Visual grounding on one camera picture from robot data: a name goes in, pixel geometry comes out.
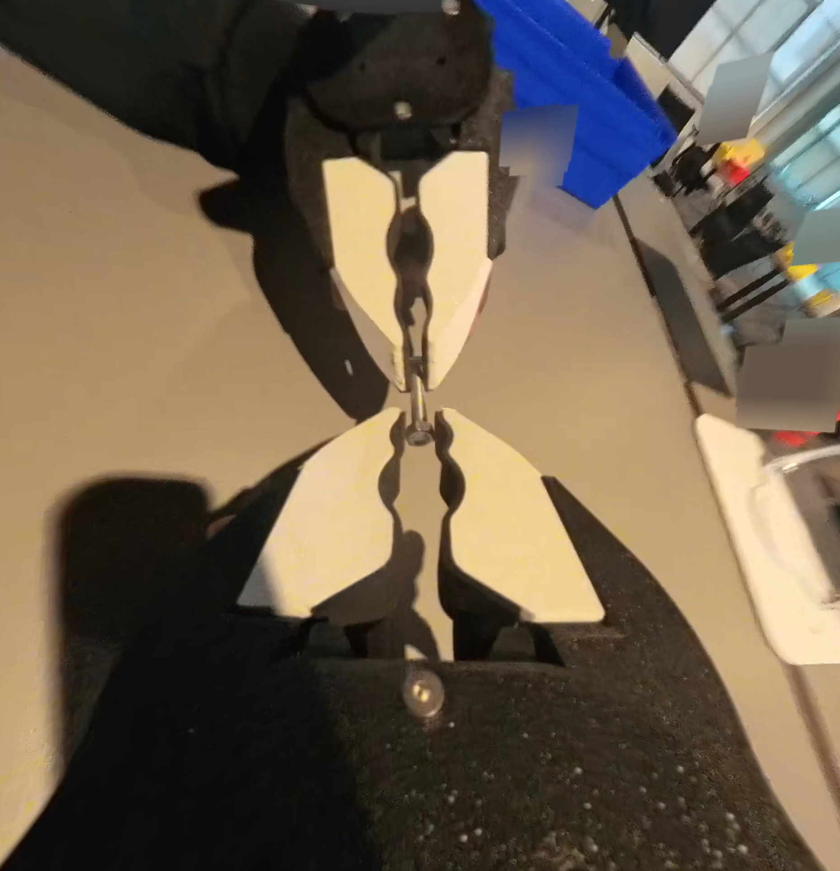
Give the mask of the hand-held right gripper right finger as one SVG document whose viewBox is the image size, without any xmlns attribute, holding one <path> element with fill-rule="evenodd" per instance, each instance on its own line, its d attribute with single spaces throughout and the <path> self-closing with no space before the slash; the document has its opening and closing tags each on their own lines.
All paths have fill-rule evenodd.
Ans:
<svg viewBox="0 0 840 871">
<path fill-rule="evenodd" d="M 488 657 L 503 630 L 599 629 L 606 608 L 541 472 L 453 408 L 435 415 L 445 505 L 437 584 L 454 657 Z"/>
</svg>

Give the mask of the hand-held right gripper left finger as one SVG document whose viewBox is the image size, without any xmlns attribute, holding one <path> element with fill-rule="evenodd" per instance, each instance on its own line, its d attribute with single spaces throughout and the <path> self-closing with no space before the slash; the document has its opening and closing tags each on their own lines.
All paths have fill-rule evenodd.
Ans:
<svg viewBox="0 0 840 871">
<path fill-rule="evenodd" d="M 404 429 L 404 411 L 385 408 L 301 465 L 238 609 L 324 621 L 371 657 L 405 656 Z"/>
</svg>

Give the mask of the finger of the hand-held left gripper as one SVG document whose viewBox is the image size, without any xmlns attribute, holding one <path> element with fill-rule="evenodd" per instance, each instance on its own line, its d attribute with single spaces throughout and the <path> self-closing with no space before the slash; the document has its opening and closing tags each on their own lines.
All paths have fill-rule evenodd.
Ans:
<svg viewBox="0 0 840 871">
<path fill-rule="evenodd" d="M 396 314 L 399 278 L 389 248 L 399 205 L 396 181 L 358 157 L 325 160 L 322 179 L 330 275 L 371 359 L 406 393 L 404 328 Z"/>
<path fill-rule="evenodd" d="M 426 287 L 426 386 L 432 391 L 468 341 L 491 277 L 487 152 L 454 151 L 419 180 L 418 207 L 430 231 Z"/>
</svg>

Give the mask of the person's left forearm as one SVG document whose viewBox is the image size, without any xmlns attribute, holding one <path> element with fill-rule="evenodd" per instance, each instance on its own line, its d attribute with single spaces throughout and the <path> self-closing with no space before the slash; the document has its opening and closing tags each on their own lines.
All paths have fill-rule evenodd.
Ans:
<svg viewBox="0 0 840 871">
<path fill-rule="evenodd" d="M 275 1 L 0 1 L 0 46 L 147 137 L 280 174 L 310 13 Z"/>
</svg>

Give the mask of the blue plastic bin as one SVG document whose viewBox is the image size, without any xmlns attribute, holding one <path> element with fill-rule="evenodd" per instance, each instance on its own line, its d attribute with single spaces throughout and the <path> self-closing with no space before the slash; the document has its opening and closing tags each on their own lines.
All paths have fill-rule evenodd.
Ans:
<svg viewBox="0 0 840 871">
<path fill-rule="evenodd" d="M 561 188 L 597 209 L 661 158 L 677 132 L 628 58 L 567 2 L 480 1 L 518 109 L 578 108 Z"/>
</svg>

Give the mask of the white base board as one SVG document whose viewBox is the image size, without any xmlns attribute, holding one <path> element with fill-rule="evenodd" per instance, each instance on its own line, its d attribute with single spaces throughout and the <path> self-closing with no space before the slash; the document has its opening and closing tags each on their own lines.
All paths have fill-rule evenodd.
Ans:
<svg viewBox="0 0 840 871">
<path fill-rule="evenodd" d="M 814 441 L 840 441 L 834 433 L 806 438 L 784 433 L 765 439 L 711 415 L 695 423 L 695 434 L 716 500 L 763 635 L 779 659 L 792 666 L 840 665 L 840 613 L 811 602 L 768 554 L 756 534 L 749 494 L 758 482 L 765 452 L 805 448 Z"/>
</svg>

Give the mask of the black desk mat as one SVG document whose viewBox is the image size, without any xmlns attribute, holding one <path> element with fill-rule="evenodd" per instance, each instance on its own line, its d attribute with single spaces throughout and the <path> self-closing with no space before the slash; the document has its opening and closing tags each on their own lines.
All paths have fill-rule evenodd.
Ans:
<svg viewBox="0 0 840 871">
<path fill-rule="evenodd" d="M 707 296 L 691 294 L 675 264 L 645 241 L 637 241 L 636 256 L 687 385 L 732 398 L 733 350 Z"/>
</svg>

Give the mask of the clear acrylic stand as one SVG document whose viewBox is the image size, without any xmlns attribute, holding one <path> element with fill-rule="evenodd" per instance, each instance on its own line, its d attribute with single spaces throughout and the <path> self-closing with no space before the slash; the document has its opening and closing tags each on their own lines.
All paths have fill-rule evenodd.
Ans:
<svg viewBox="0 0 840 871">
<path fill-rule="evenodd" d="M 781 570 L 811 602 L 840 613 L 840 441 L 765 452 L 749 507 Z"/>
</svg>

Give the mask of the black chair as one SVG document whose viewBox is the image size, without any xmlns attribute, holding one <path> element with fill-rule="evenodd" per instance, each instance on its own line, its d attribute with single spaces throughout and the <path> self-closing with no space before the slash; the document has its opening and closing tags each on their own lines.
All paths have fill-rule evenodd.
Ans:
<svg viewBox="0 0 840 871">
<path fill-rule="evenodd" d="M 779 253 L 794 238 L 791 203 L 769 178 L 737 187 L 688 230 L 714 280 Z"/>
</svg>

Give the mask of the yellow red storage bin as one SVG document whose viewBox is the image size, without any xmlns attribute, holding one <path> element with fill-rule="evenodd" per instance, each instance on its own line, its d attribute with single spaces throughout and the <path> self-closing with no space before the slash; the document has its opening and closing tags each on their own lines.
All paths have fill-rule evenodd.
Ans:
<svg viewBox="0 0 840 871">
<path fill-rule="evenodd" d="M 760 164 L 766 156 L 766 148 L 755 138 L 737 141 L 725 141 L 719 144 L 713 155 L 713 165 L 717 169 L 723 166 L 736 166 L 749 170 Z"/>
</svg>

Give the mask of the large window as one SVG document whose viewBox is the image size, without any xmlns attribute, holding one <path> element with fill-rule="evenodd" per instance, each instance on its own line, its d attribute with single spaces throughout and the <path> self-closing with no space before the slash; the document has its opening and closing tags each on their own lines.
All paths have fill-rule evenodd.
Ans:
<svg viewBox="0 0 840 871">
<path fill-rule="evenodd" d="M 797 202 L 840 206 L 840 1 L 714 2 L 672 64 L 705 96 L 719 64 L 767 53 L 751 136 Z"/>
</svg>

